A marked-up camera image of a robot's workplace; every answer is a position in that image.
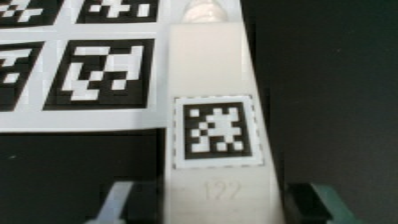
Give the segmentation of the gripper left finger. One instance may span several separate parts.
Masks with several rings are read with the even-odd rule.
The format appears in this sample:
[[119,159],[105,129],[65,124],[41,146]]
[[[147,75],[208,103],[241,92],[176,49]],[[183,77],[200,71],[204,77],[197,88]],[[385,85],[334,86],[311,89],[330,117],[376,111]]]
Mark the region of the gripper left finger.
[[160,199],[154,181],[117,181],[85,224],[161,224]]

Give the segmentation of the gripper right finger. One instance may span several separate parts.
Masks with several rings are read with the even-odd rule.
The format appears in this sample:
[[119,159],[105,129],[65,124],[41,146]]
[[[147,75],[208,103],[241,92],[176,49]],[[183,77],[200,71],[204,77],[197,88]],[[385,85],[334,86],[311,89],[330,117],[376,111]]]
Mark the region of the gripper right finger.
[[289,183],[284,188],[286,224],[366,224],[328,185]]

